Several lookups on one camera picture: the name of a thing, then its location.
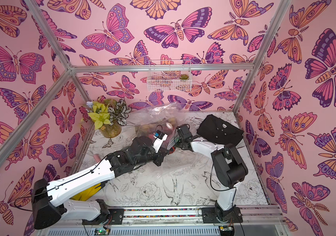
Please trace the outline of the clear plastic vacuum bag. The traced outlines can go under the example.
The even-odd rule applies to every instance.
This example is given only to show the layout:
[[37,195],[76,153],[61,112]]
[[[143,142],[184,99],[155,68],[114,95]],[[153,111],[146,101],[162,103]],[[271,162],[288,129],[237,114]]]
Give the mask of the clear plastic vacuum bag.
[[133,108],[130,124],[135,127],[136,137],[127,148],[134,169],[150,162],[161,166],[165,157],[176,149],[188,150],[211,158],[211,153],[222,146],[214,144],[191,130],[184,122],[180,103]]

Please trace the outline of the yellow plaid shirt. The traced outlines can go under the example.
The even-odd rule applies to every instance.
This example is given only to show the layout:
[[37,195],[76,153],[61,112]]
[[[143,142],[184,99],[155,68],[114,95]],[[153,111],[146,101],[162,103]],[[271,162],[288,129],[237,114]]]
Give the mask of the yellow plaid shirt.
[[137,137],[147,136],[150,139],[154,139],[154,135],[157,131],[161,131],[168,135],[170,138],[173,133],[175,127],[178,125],[176,118],[162,119],[156,123],[152,124],[144,124],[138,125],[135,127],[135,132]]

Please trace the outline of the red black plaid shirt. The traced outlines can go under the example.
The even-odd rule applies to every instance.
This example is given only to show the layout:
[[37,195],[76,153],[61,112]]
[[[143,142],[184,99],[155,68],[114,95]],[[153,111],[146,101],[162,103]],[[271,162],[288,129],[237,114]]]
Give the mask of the red black plaid shirt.
[[[163,129],[161,130],[162,132],[166,133],[168,135],[167,139],[163,142],[161,148],[159,151],[163,151],[163,148],[166,150],[171,149],[174,146],[174,133],[175,131],[173,129]],[[149,133],[147,135],[148,138],[150,138],[152,140],[152,151],[155,152],[155,150],[153,149],[153,141],[154,141],[154,134],[155,132]]]

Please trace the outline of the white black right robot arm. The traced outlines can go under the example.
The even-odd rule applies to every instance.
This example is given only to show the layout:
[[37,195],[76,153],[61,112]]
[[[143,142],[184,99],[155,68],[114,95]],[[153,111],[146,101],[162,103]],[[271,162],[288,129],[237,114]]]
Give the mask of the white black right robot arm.
[[189,125],[183,124],[175,128],[175,146],[202,154],[212,160],[212,171],[221,187],[213,190],[219,193],[215,203],[215,213],[221,222],[231,220],[234,210],[234,199],[239,184],[248,174],[248,168],[241,157],[237,145],[241,135],[229,132],[225,126],[207,129],[199,128],[197,134],[190,132]]

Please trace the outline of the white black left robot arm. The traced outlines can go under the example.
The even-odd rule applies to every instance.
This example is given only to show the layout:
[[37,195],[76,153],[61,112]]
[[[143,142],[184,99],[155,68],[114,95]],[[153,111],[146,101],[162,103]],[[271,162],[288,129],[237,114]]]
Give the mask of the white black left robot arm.
[[61,220],[81,220],[84,225],[108,223],[110,211],[103,200],[91,203],[73,200],[73,196],[96,185],[104,187],[110,180],[149,162],[161,166],[164,158],[174,151],[173,147],[161,147],[159,140],[141,136],[134,138],[130,146],[109,153],[83,171],[56,181],[41,179],[35,182],[32,194],[34,228],[42,230]]

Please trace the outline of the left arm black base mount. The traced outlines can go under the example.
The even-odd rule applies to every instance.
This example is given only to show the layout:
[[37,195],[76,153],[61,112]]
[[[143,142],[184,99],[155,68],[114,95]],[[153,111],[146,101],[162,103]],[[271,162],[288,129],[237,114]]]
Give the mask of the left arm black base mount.
[[124,208],[111,208],[109,209],[102,199],[96,199],[97,204],[100,207],[100,214],[89,221],[82,220],[82,225],[121,225],[124,218]]

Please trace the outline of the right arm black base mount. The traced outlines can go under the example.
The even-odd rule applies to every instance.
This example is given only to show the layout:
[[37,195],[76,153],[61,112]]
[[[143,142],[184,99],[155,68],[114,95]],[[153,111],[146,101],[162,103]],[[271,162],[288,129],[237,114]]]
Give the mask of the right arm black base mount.
[[202,207],[200,211],[204,223],[243,223],[241,210],[237,206],[223,210],[216,203],[214,207]]

